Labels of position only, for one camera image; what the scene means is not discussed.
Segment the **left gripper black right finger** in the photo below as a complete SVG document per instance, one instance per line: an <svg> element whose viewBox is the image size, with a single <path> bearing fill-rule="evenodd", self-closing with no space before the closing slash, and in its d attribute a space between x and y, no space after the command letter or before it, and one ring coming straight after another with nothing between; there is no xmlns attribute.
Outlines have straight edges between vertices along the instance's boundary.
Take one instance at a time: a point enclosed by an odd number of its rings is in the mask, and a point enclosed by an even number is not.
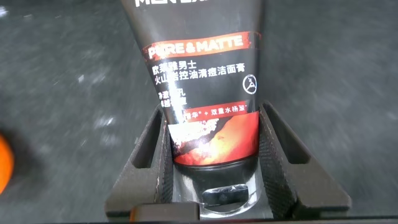
<svg viewBox="0 0 398 224"><path fill-rule="evenodd" d="M260 104L259 121L259 165L275 218L318 218L351 208L351 197L270 102Z"/></svg>

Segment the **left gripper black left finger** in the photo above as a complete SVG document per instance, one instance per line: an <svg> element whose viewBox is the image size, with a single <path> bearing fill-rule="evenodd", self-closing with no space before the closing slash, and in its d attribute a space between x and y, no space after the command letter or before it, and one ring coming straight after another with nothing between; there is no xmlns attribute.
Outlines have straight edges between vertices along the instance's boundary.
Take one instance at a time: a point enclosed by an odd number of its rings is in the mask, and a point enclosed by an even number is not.
<svg viewBox="0 0 398 224"><path fill-rule="evenodd" d="M157 106L105 201L105 214L108 218L128 218L138 205L170 203L173 186L170 133Z"/></svg>

